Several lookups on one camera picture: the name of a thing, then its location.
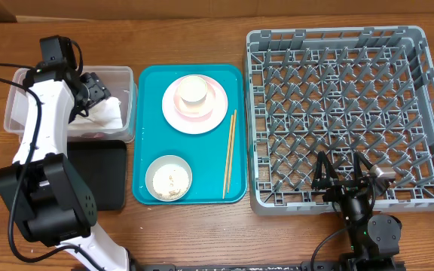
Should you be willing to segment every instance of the gray dish rack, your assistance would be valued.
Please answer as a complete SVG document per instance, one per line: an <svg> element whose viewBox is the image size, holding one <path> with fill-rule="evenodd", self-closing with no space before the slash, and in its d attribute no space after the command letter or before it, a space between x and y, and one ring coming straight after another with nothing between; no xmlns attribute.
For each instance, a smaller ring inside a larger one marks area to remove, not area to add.
<svg viewBox="0 0 434 271"><path fill-rule="evenodd" d="M422 29L258 30L246 42L255 213L332 212L310 188L317 153L350 178L353 150L397 172L376 210L434 210L434 68Z"/></svg>

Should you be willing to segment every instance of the white plate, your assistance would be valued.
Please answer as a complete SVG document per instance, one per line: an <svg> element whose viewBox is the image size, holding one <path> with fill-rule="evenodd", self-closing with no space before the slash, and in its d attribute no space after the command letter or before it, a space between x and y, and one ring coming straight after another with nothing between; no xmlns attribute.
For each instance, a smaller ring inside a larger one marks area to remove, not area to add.
<svg viewBox="0 0 434 271"><path fill-rule="evenodd" d="M170 126L180 132L192 135L209 132L210 130L216 128L222 122L222 120L224 120L228 108L227 94L225 93L225 90L221 84L208 76L197 76L204 79L212 86L215 91L214 107L213 110L207 115L202 117L186 117L180 114L175 108L173 97L177 91L177 86L180 84L180 81L185 78L185 76L171 83L171 85L169 85L165 91L164 97L162 98L162 111Z"/></svg>

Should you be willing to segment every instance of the clear plastic bin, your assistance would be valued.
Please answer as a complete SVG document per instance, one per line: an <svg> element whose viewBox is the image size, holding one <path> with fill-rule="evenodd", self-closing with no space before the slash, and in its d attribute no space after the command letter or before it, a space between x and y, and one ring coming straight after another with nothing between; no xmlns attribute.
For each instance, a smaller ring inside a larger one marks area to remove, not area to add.
<svg viewBox="0 0 434 271"><path fill-rule="evenodd" d="M23 83L27 69L18 69L13 82ZM133 81L133 71L124 66L85 66L83 72L95 72L108 87L113 97L120 100L121 122L119 129L73 129L68 130L69 141L88 139L121 140L130 143L135 139L136 99L138 90ZM6 102L4 128L23 137L24 123L28 114L28 101L23 90L11 86Z"/></svg>

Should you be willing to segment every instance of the plastic container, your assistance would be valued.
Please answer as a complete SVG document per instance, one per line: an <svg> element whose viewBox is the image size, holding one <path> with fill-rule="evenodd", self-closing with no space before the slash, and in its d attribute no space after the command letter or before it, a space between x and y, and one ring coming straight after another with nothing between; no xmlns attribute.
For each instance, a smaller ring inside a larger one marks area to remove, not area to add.
<svg viewBox="0 0 434 271"><path fill-rule="evenodd" d="M317 153L349 179L354 150L397 172L375 210L434 210L434 67L422 29L259 30L246 52L255 213L332 212L310 187Z"/></svg>
<svg viewBox="0 0 434 271"><path fill-rule="evenodd" d="M21 84L27 69L18 69L13 82ZM68 130L69 141L84 141L87 139L121 140L130 143L135 139L136 100L138 90L133 80L130 67L124 66L85 66L83 72L95 72L100 80L108 87L113 97L120 100L122 128L119 129L78 129ZM24 123L28 112L28 102L23 90L11 86L6 112L4 128L6 132L15 133L21 137L24 134Z"/></svg>

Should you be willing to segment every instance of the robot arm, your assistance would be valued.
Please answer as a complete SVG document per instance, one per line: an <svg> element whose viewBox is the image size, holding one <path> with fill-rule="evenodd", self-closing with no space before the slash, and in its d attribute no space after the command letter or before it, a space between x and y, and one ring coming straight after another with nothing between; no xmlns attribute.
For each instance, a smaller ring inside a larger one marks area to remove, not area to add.
<svg viewBox="0 0 434 271"><path fill-rule="evenodd" d="M18 198L17 224L29 242L46 246L77 245L86 252L66 251L89 270L136 270L130 253L117 245L96 222L93 194L66 158L69 123L110 96L95 74L76 70L72 42L54 36L40 40L44 61L28 70L23 86L41 101L41 125L35 152ZM37 123L38 105L28 95L28 116L21 146L13 165L0 169L0 194L11 210L22 163L26 162Z"/></svg>
<svg viewBox="0 0 434 271"><path fill-rule="evenodd" d="M368 170L363 175L361 164ZM336 202L341 207L353 252L342 254L336 270L405 271L403 263L394 261L399 253L402 224L391 215L373 215L377 196L386 192L394 181L391 168L371 164L363 154L353 153L353 180L341 181L323 151L318 153L312 188L325 189L322 200Z"/></svg>

